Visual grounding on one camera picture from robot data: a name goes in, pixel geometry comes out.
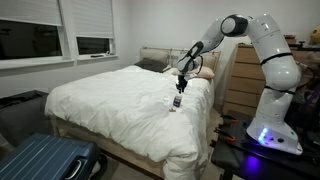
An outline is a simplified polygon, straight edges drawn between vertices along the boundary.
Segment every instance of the white bedsheet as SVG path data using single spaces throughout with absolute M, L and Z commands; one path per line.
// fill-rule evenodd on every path
M 214 86 L 205 79 L 190 80 L 182 106 L 169 112 L 178 93 L 176 81 L 170 70 L 161 74 L 129 66 L 53 89 L 45 112 L 153 161 L 166 159 L 166 179 L 198 179 L 208 159 L 206 126 Z

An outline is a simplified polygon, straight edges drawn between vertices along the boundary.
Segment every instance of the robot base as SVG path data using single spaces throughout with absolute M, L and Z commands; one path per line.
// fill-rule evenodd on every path
M 257 113 L 247 128 L 247 133 L 262 146 L 295 155 L 302 154 L 297 134 L 283 120 Z

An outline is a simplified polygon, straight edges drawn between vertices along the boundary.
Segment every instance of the suitcase handle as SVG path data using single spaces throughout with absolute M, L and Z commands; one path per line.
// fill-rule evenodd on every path
M 81 165 L 82 165 L 82 162 L 81 162 L 80 160 L 77 160 L 76 163 L 77 163 L 76 167 L 73 169 L 73 171 L 72 171 L 72 173 L 70 174 L 69 177 L 64 178 L 65 180 L 69 180 L 69 179 L 74 178 L 74 176 L 75 176 L 75 175 L 77 174 L 77 172 L 80 170 Z

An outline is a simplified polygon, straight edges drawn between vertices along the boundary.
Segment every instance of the wooden dresser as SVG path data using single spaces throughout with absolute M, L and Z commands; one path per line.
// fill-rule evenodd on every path
M 305 62 L 306 51 L 291 49 L 296 61 Z M 266 84 L 258 56 L 251 45 L 238 44 L 232 55 L 231 67 L 222 113 L 235 110 L 255 115 L 261 93 Z

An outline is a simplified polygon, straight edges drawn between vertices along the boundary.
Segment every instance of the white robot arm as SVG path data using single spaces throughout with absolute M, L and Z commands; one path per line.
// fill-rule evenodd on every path
M 302 147 L 297 134 L 284 122 L 293 94 L 301 79 L 301 73 L 276 22 L 270 15 L 255 19 L 230 15 L 217 19 L 190 51 L 178 61 L 177 89 L 183 92 L 187 86 L 185 75 L 198 67 L 195 58 L 215 49 L 224 36 L 248 36 L 259 57 L 266 78 L 256 115 L 247 133 L 261 145 L 300 155 Z

